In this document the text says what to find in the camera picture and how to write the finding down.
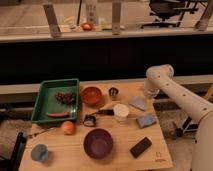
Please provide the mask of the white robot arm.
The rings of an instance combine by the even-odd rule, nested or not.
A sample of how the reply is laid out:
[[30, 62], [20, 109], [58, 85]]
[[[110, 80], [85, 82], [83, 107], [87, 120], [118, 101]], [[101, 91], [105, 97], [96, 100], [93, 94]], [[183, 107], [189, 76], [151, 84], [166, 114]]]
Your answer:
[[143, 93], [151, 99], [162, 90], [198, 124], [190, 171], [213, 171], [213, 103], [175, 82], [173, 75], [169, 64], [149, 67]]

